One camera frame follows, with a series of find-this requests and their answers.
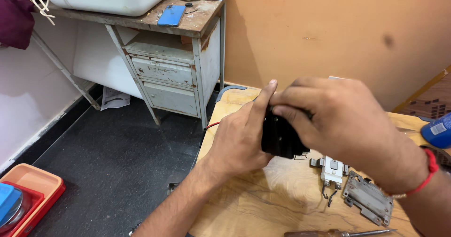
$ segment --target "hand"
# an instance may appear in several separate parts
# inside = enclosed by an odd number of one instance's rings
[[[402,194],[427,176],[425,153],[396,129],[360,81],[301,77],[270,105],[307,147],[363,170],[387,192]]]
[[[277,81],[265,86],[254,102],[224,117],[216,131],[213,145],[205,156],[208,167],[220,177],[265,167],[273,158],[262,151],[262,128],[266,109],[277,88]]]

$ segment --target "maroon cloth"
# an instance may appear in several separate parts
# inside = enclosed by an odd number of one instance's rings
[[[28,47],[34,26],[33,7],[30,0],[0,0],[0,43]]]

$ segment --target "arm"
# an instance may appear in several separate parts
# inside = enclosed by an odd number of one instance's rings
[[[133,237],[184,237],[204,204],[228,179],[269,163],[272,156],[261,147],[262,127],[276,87],[272,80],[255,102],[221,120],[208,154],[141,223]]]
[[[397,131],[359,81],[298,78],[270,104],[306,146],[364,171],[390,194],[414,190],[429,174],[426,153]],[[451,178],[439,171],[426,187],[398,201],[422,234],[449,236],[450,193]]]

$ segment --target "red thread bracelet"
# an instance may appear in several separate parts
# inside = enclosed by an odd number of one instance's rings
[[[428,168],[429,168],[429,175],[425,179],[425,181],[420,184],[420,186],[418,186],[414,190],[406,192],[405,193],[406,195],[414,194],[414,193],[420,191],[422,188],[424,188],[431,181],[431,178],[434,175],[434,173],[437,172],[438,169],[439,169],[439,166],[437,165],[437,162],[435,160],[434,153],[432,153],[432,151],[427,149],[427,148],[423,148],[423,149],[424,149],[424,151],[426,152],[426,154],[428,155],[428,158],[429,158],[429,166],[428,166]]]

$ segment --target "blue spray can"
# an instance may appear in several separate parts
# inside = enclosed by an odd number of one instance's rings
[[[421,128],[424,139],[438,148],[451,148],[451,113]]]

